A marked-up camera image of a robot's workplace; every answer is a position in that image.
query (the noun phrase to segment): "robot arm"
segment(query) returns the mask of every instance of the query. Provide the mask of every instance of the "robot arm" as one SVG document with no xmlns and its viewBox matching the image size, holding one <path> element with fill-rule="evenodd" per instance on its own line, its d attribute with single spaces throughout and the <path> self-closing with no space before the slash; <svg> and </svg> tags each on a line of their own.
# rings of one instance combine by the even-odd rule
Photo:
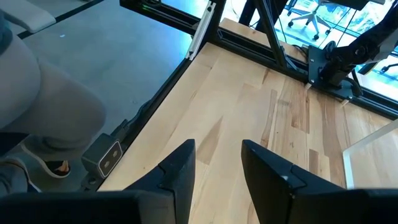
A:
<svg viewBox="0 0 398 224">
<path fill-rule="evenodd" d="M 383 60 L 397 46 L 398 3 L 394 1 L 384 19 L 354 40 L 349 46 L 325 47 L 328 63 L 320 71 L 324 81 L 338 87 L 357 65 Z"/>
</svg>

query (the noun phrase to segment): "black metal frame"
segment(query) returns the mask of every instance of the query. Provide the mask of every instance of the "black metal frame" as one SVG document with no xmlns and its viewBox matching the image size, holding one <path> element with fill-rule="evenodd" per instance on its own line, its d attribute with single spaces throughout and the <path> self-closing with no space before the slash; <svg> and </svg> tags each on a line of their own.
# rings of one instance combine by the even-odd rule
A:
<svg viewBox="0 0 398 224">
<path fill-rule="evenodd" d="M 291 10 L 296 5 L 297 1 L 298 0 L 291 0 L 289 2 L 289 4 L 285 4 L 283 7 L 281 5 L 279 5 L 279 4 L 282 3 L 282 1 L 276 1 L 276 3 L 278 4 L 277 5 L 278 14 L 276 14 L 276 17 L 278 18 L 279 15 L 282 13 L 282 11 L 284 9 L 286 9 L 288 11 Z M 243 7 L 243 10 L 242 10 L 242 13 L 241 13 L 241 17 L 239 18 L 239 23 L 243 24 L 245 26 L 250 26 L 250 22 L 251 22 L 251 19 L 253 18 L 255 10 L 256 10 L 256 8 L 254 7 L 253 0 L 247 0 L 245 5 L 244 5 L 244 7 Z M 352 35 L 355 38 L 357 38 L 357 37 L 359 37 L 361 35 L 360 33 L 356 32 L 356 31 L 353 31 L 353 30 L 350 30 L 350 29 L 346 30 L 345 27 L 342 27 L 342 26 L 340 26 L 338 24 L 335 24 L 334 22 L 330 22 L 330 21 L 326 21 L 326 22 L 329 23 L 329 25 L 331 25 L 334 29 L 337 29 L 337 30 L 339 30 L 341 32 L 346 32 L 346 34 Z M 264 29 L 261 26 L 261 23 L 259 23 L 259 22 L 257 23 L 256 30 L 258 30 L 260 32 L 264 32 Z M 394 51 L 391 52 L 390 55 L 393 56 L 393 57 L 398 57 L 398 51 L 396 49 L 394 49 Z"/>
<path fill-rule="evenodd" d="M 216 3 L 215 11 L 201 43 L 201 47 L 203 47 L 205 43 L 210 42 L 277 72 L 283 73 L 300 82 L 308 83 L 309 65 L 284 54 L 283 48 L 280 47 L 279 41 L 275 35 L 274 23 L 270 16 L 266 16 L 269 15 L 269 9 L 264 0 L 258 0 L 256 7 L 263 7 L 263 9 L 259 10 L 259 13 L 262 15 L 261 23 L 266 29 L 266 34 L 271 48 L 219 27 L 226 0 L 211 0 L 211 2 Z M 199 18 L 191 14 L 187 14 L 186 12 L 154 0 L 120 0 L 120 5 L 190 35 L 195 34 L 196 30 L 193 28 L 193 25 L 200 21 Z M 285 61 L 291 61 L 295 69 L 286 64 Z M 170 78 L 166 80 L 160 90 L 151 99 L 147 110 L 140 114 L 132 124 L 127 138 L 122 141 L 122 145 L 131 145 L 148 120 L 155 113 L 156 109 L 178 82 L 179 78 L 189 67 L 190 63 L 190 60 L 186 58 L 183 59 L 181 64 L 176 68 L 173 74 L 171 74 Z M 321 86 L 315 85 L 314 87 L 329 95 L 342 98 L 341 95 L 337 95 L 333 91 L 323 89 Z M 363 88 L 363 92 L 363 96 L 354 96 L 350 99 L 351 102 L 389 119 L 398 118 L 398 101 L 382 96 L 366 88 Z M 82 183 L 82 190 L 97 190 L 104 181 L 100 180 L 90 182 L 90 180 L 90 175 L 88 175 Z"/>
<path fill-rule="evenodd" d="M 285 9 L 285 5 L 287 4 L 288 0 L 278 0 L 278 1 L 273 1 L 273 2 L 270 2 L 270 1 L 272 1 L 272 0 L 266 0 L 266 3 L 268 4 L 268 6 L 270 6 L 270 5 L 274 6 L 273 8 L 271 8 L 271 10 L 276 9 L 276 12 L 274 11 L 271 14 L 272 21 L 275 24 L 279 18 L 279 15 Z M 249 26 L 250 21 L 253 18 L 255 10 L 256 10 L 255 1 L 247 0 L 246 3 L 244 4 L 243 11 L 242 11 L 241 17 L 239 19 L 239 23 L 243 24 L 245 26 Z M 261 31 L 261 32 L 265 31 L 264 27 L 262 26 L 262 24 L 260 22 L 257 24 L 256 30 Z"/>
</svg>

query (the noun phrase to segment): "office chair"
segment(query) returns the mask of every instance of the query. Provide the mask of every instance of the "office chair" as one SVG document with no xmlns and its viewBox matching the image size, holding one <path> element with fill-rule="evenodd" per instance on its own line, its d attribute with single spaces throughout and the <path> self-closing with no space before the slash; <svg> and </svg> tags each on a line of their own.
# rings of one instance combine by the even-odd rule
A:
<svg viewBox="0 0 398 224">
<path fill-rule="evenodd" d="M 315 34 L 313 36 L 314 40 L 318 40 L 319 39 L 318 23 L 320 23 L 320 24 L 322 24 L 322 25 L 324 25 L 324 26 L 326 26 L 328 28 L 328 30 L 326 30 L 326 32 L 325 32 L 326 35 L 329 35 L 330 29 L 331 29 L 331 26 L 326 21 L 324 21 L 320 16 L 317 15 L 317 11 L 318 11 L 319 7 L 327 5 L 327 4 L 335 4 L 335 3 L 332 3 L 332 2 L 329 2 L 329 1 L 326 1 L 326 0 L 316 0 L 316 2 L 318 3 L 318 6 L 312 12 L 291 8 L 291 9 L 289 9 L 289 12 L 287 14 L 289 16 L 292 12 L 295 12 L 297 14 L 301 14 L 302 15 L 302 16 L 298 16 L 296 18 L 293 18 L 288 23 L 289 27 L 292 27 L 293 21 L 296 21 L 296 20 L 306 19 L 307 20 L 307 22 L 305 23 L 306 26 L 310 22 L 312 22 L 313 26 L 315 27 L 315 30 L 317 30 L 317 34 Z"/>
</svg>

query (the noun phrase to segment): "gray sneaker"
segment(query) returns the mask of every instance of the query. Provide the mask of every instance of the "gray sneaker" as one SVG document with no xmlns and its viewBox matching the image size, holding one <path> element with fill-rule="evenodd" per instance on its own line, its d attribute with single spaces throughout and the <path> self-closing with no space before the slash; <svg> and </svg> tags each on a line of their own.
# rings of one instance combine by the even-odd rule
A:
<svg viewBox="0 0 398 224">
<path fill-rule="evenodd" d="M 44 161 L 38 155 L 34 154 L 31 150 L 29 150 L 40 147 L 40 143 L 38 141 L 41 140 L 33 138 L 33 136 L 29 136 L 28 138 L 25 138 L 25 140 L 21 143 L 21 148 L 26 153 L 28 153 L 28 155 L 32 156 L 35 160 L 37 160 L 37 162 L 39 162 L 39 164 L 43 167 L 44 171 L 51 177 L 57 179 L 63 179 L 68 177 L 70 174 L 69 164 L 68 164 L 68 171 L 60 170 L 60 168 L 64 166 L 65 165 L 64 163 L 67 163 L 67 161 Z"/>
</svg>

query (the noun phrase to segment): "gray concrete floor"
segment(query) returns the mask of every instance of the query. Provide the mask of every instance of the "gray concrete floor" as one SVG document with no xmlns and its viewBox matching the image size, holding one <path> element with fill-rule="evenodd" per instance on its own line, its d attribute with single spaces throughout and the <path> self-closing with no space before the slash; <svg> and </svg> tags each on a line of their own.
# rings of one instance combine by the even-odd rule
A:
<svg viewBox="0 0 398 224">
<path fill-rule="evenodd" d="M 28 0 L 37 7 L 40 7 L 49 12 L 53 17 L 61 16 L 62 14 L 76 9 L 84 5 L 87 1 L 82 0 Z"/>
<path fill-rule="evenodd" d="M 118 0 L 105 0 L 24 39 L 36 56 L 65 70 L 103 100 L 104 133 L 132 118 L 155 94 L 184 58 L 190 41 L 187 34 L 122 8 Z M 76 190 L 86 174 L 77 160 L 69 177 L 56 180 L 20 149 L 12 153 L 27 163 L 33 181 L 45 191 Z"/>
</svg>

